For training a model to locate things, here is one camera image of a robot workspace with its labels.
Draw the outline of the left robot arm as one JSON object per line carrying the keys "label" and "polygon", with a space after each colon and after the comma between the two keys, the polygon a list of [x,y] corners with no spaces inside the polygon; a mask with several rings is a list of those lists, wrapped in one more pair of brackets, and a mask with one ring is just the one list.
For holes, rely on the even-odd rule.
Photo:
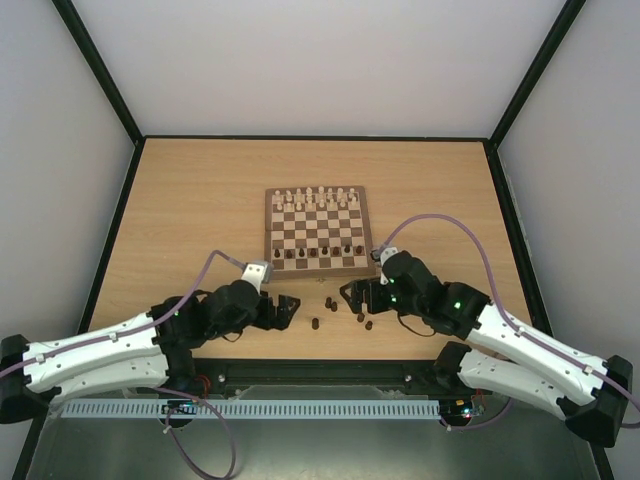
{"label": "left robot arm", "polygon": [[67,400],[127,388],[177,388],[196,375],[192,352],[248,327],[285,330],[301,301],[272,298],[245,280],[170,297],[129,320],[85,334],[1,341],[1,421],[32,420]]}

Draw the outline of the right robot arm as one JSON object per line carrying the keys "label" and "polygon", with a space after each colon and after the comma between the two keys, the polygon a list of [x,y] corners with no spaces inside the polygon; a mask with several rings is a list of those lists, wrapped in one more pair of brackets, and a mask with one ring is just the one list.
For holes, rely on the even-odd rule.
{"label": "right robot arm", "polygon": [[415,316],[449,337],[434,362],[445,390],[489,390],[559,420],[579,438],[611,448],[629,404],[633,366],[569,347],[521,322],[497,300],[460,282],[442,282],[406,251],[387,248],[377,278],[354,280],[340,294],[355,314]]}

